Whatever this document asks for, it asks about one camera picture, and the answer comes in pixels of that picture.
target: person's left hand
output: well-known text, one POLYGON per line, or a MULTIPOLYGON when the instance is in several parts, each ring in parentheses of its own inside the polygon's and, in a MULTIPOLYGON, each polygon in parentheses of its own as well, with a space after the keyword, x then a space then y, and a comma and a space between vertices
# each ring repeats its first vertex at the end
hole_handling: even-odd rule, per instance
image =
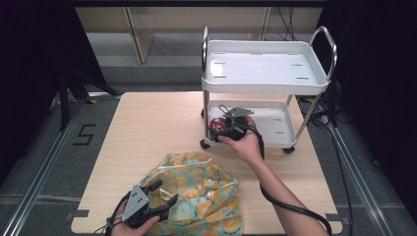
MULTIPOLYGON (((119 207, 117 214, 123 213, 126 208, 126 203, 127 200, 119 207)), ((120 221, 120 218, 113 221, 113 225, 115 226, 111 230, 111 236, 142 236, 145 235, 159 221, 159 216, 150 218, 147 222, 145 222, 145 224, 137 229, 133 229, 123 222, 119 223, 120 221)))

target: human arm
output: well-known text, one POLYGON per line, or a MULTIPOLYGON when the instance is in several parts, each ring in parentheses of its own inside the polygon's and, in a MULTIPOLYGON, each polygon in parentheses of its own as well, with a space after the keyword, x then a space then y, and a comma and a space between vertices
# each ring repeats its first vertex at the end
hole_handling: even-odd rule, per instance
MULTIPOLYGON (((123 213, 126 208, 127 201, 117 209, 117 214, 123 213)), ((150 218, 145 224, 137 229, 133 229, 121 222, 120 218, 116 218, 113 221, 113 229, 111 230, 111 236, 142 236, 145 235, 156 223, 159 222, 159 216, 150 218)))
MULTIPOLYGON (((256 127, 251 117, 248 116, 247 121, 248 125, 256 127)), ((306 208, 264 162, 258 137, 253 131, 248 130, 240 141, 233 141, 222 136, 219 136, 218 139, 231 146, 236 154, 251 167, 271 197, 288 205, 306 208)), ((288 235, 328 235, 315 218, 280 206, 273 205, 273 207, 288 235)))

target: person's hand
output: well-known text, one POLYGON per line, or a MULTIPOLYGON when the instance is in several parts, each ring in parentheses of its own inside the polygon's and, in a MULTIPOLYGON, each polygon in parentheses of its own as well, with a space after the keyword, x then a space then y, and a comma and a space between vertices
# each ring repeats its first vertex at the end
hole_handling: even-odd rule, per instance
MULTIPOLYGON (((126 208, 126 203, 127 200, 119 207, 117 214, 123 213, 126 208)), ((111 236, 142 236, 145 235, 159 221, 159 216, 150 218, 147 222, 145 222, 145 224, 137 229, 133 229, 123 222, 119 223, 120 221, 120 218, 113 221, 113 225, 115 226, 111 230, 111 236)))
MULTIPOLYGON (((249 126, 256 128, 255 121, 250 116, 246 116, 246 120, 249 126)), ((249 165, 262 160, 258 137, 251 130, 248 130, 245 137, 239 141, 224 136, 218 136, 218 139, 233 148, 236 154, 249 165)))

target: cart top tray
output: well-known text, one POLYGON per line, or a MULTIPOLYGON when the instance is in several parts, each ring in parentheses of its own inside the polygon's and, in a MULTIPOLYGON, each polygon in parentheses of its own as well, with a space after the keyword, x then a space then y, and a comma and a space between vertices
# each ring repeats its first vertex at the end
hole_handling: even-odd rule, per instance
POLYGON ((202 85, 210 92, 315 95, 329 84, 311 43, 303 41, 212 40, 203 54, 202 85))

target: drawstring bag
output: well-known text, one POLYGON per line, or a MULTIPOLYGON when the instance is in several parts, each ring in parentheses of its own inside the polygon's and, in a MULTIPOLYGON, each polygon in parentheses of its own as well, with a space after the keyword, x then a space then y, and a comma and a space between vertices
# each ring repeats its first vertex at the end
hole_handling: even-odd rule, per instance
POLYGON ((149 193, 149 207, 159 207, 175 194, 178 202, 167 220, 147 235, 242 235, 243 220, 235 196, 238 182, 203 152, 170 153, 141 186, 161 179, 162 186, 149 193))

